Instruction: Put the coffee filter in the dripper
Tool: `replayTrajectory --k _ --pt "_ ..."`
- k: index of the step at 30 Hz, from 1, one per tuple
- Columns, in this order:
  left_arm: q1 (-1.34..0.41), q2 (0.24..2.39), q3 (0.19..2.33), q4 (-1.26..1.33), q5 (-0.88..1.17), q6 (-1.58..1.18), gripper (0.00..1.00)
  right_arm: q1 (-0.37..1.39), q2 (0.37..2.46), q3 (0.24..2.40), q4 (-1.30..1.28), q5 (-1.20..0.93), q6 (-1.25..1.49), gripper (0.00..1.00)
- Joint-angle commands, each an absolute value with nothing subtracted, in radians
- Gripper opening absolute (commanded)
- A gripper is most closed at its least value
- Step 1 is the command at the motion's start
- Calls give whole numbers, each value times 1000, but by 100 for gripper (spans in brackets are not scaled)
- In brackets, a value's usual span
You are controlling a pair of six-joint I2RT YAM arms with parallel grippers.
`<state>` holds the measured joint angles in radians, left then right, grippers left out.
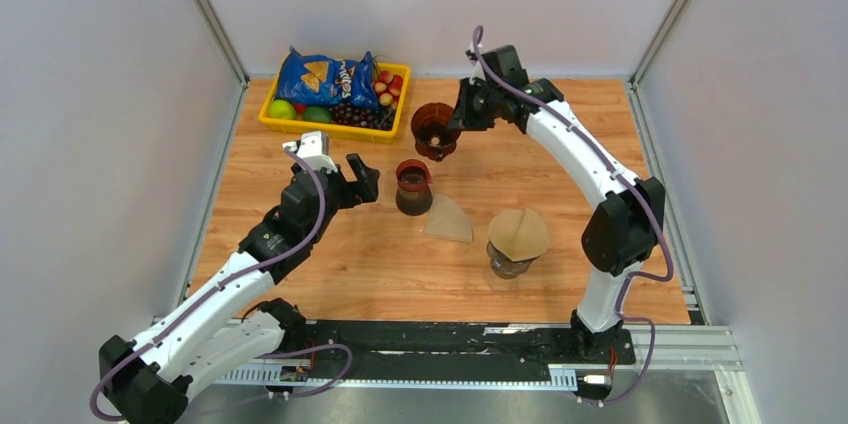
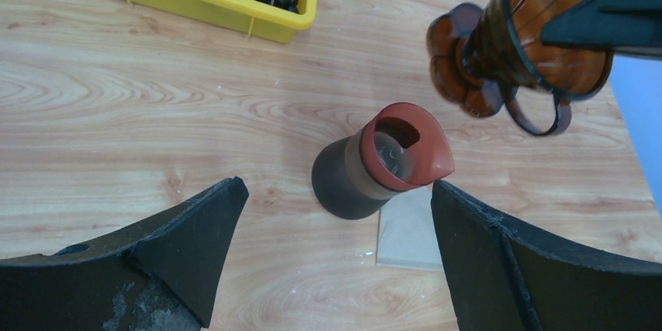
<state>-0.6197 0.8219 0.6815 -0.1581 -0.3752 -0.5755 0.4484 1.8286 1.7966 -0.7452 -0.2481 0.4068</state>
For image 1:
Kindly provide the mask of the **brown amber dripper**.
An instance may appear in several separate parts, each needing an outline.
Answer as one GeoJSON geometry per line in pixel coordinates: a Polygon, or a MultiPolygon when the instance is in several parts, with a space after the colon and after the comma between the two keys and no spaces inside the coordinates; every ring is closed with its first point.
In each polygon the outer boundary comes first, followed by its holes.
{"type": "Polygon", "coordinates": [[[453,113],[451,106],[440,102],[427,103],[415,111],[411,132],[419,155],[441,162],[456,150],[461,132],[448,128],[453,113]]]}

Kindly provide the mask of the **paper coffee filter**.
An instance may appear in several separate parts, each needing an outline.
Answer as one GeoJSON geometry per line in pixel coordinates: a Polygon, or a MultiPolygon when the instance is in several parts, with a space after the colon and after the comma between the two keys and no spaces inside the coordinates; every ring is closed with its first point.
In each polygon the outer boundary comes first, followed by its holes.
{"type": "Polygon", "coordinates": [[[488,239],[512,261],[538,258],[550,247],[547,224],[529,208],[506,210],[494,217],[488,239]]]}

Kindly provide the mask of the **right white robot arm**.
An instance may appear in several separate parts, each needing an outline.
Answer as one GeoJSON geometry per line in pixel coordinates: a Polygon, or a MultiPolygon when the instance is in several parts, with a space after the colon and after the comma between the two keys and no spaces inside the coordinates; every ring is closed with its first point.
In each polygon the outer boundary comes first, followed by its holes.
{"type": "Polygon", "coordinates": [[[485,52],[475,43],[466,54],[473,68],[460,82],[450,127],[484,131],[498,119],[514,125],[556,160],[592,210],[581,237],[592,268],[570,337],[577,357],[596,361],[611,347],[609,332],[626,320],[622,310],[632,281],[650,276],[643,263],[656,248],[670,256],[663,229],[665,186],[614,158],[555,84],[530,80],[514,46],[485,52]]]}

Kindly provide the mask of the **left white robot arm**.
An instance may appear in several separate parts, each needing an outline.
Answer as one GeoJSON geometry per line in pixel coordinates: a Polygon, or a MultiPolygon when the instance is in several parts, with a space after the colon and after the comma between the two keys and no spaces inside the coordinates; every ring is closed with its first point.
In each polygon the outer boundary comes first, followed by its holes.
{"type": "Polygon", "coordinates": [[[240,242],[223,267],[170,314],[134,338],[112,336],[99,350],[100,380],[89,406],[106,422],[174,423],[210,384],[247,361],[297,356],[306,332],[294,309],[269,303],[246,322],[229,319],[306,261],[340,209],[373,203],[380,172],[352,153],[345,179],[325,154],[296,157],[279,203],[240,242]]]}

